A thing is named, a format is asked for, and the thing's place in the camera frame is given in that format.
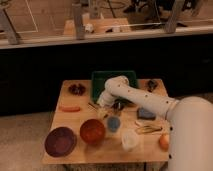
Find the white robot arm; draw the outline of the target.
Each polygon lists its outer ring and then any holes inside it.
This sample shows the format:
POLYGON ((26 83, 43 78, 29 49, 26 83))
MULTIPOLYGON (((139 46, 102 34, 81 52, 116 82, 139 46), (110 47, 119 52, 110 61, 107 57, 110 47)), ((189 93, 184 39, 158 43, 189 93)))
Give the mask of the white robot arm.
POLYGON ((190 96, 177 100, 130 87, 125 76, 108 79, 97 103, 127 99, 170 123, 168 171, 213 171, 213 104, 190 96))

